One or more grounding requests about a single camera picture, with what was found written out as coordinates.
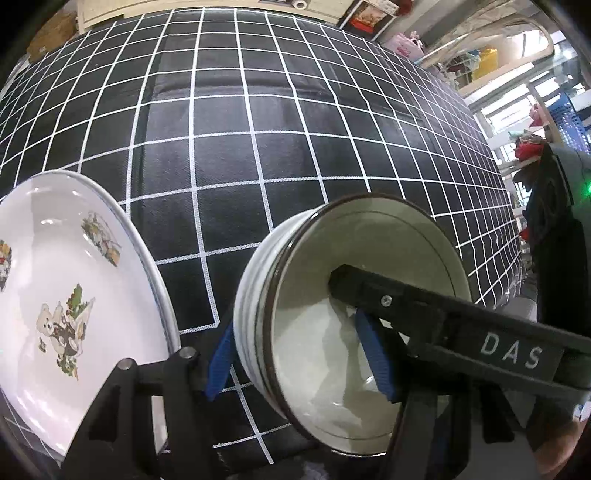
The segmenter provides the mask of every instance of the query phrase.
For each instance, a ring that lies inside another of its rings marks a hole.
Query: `plate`
[[[380,194],[286,223],[259,246],[239,286],[235,335],[246,372],[304,435],[348,455],[383,454],[400,405],[378,391],[354,310],[329,295],[330,273],[349,264],[470,300],[462,262],[422,210]]]
[[[164,282],[125,212],[83,175],[48,171],[0,204],[0,386],[65,455],[116,363],[180,348]],[[157,447],[166,440],[152,403]]]

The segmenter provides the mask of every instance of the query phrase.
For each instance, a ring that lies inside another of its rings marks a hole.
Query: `black tablecloth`
[[[187,9],[97,27],[15,79],[0,101],[0,158],[0,197],[52,168],[110,192],[159,265],[185,345],[228,311],[270,229],[347,194],[394,194],[432,215],[475,302],[502,303],[519,270],[508,195],[462,99],[303,18]],[[312,445],[239,365],[212,410],[230,471]],[[47,451],[13,409],[2,413]]]

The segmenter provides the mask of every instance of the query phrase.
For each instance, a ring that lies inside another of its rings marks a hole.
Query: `pink bag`
[[[389,48],[396,55],[400,55],[410,61],[417,61],[424,55],[421,48],[403,33],[394,35],[384,43],[384,47]]]

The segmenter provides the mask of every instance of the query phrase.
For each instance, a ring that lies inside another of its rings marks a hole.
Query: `cardboard box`
[[[41,27],[41,30],[37,32],[37,35],[29,44],[27,52],[31,56],[30,62],[33,63],[41,59],[46,53],[61,47],[75,33],[76,14],[56,13]]]

